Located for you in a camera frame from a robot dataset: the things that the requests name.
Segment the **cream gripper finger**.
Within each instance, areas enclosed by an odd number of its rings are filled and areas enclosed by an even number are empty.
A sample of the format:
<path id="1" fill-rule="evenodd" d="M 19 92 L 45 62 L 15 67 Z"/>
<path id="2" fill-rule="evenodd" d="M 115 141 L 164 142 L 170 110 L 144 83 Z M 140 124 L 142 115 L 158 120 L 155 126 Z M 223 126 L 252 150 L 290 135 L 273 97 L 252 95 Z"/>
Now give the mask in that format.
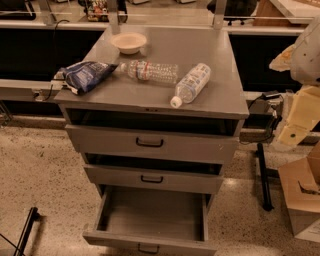
<path id="1" fill-rule="evenodd" d="M 290 69 L 291 57 L 294 46 L 290 45 L 284 49 L 275 59 L 269 64 L 269 68 L 274 71 L 283 72 Z"/>
<path id="2" fill-rule="evenodd" d="M 319 122 L 320 87 L 303 85 L 293 95 L 293 102 L 278 141 L 287 146 L 296 146 Z"/>

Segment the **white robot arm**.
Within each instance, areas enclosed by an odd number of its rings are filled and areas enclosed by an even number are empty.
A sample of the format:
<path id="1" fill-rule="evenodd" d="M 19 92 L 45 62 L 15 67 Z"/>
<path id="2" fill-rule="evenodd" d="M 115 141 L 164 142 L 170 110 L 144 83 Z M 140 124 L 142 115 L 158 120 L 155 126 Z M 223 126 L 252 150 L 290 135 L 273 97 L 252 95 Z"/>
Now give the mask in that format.
<path id="1" fill-rule="evenodd" d="M 299 35 L 269 64 L 275 71 L 290 71 L 291 78 L 302 87 L 293 102 L 277 141 L 296 146 L 320 121 L 320 17 Z"/>

